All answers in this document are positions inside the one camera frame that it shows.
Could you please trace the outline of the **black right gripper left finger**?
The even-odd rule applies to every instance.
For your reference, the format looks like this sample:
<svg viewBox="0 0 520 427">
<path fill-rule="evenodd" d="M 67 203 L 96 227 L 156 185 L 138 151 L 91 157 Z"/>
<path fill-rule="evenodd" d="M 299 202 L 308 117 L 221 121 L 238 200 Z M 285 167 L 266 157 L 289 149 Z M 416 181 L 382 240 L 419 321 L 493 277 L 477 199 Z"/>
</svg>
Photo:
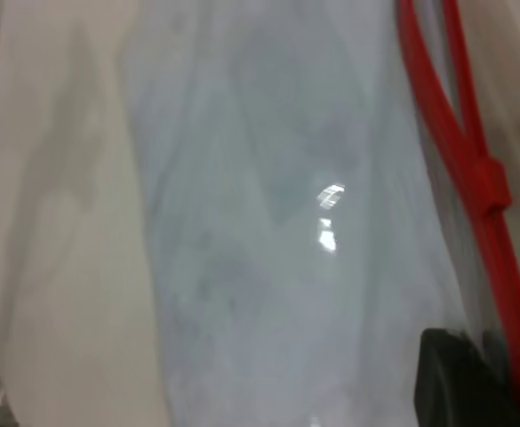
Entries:
<svg viewBox="0 0 520 427">
<path fill-rule="evenodd" d="M 464 335 L 428 328 L 414 387 L 419 426 L 520 426 L 520 409 Z"/>
</svg>

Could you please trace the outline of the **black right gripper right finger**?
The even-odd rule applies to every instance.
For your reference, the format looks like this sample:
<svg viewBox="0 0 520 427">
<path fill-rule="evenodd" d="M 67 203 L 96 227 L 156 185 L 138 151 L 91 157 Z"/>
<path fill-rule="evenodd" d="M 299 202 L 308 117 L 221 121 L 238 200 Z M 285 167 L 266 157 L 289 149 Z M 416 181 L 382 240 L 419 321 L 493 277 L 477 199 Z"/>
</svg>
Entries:
<svg viewBox="0 0 520 427">
<path fill-rule="evenodd" d="M 496 381 L 497 426 L 520 426 L 520 406 L 512 394 L 508 346 L 503 335 L 492 330 L 484 330 L 483 351 L 485 361 Z"/>
</svg>

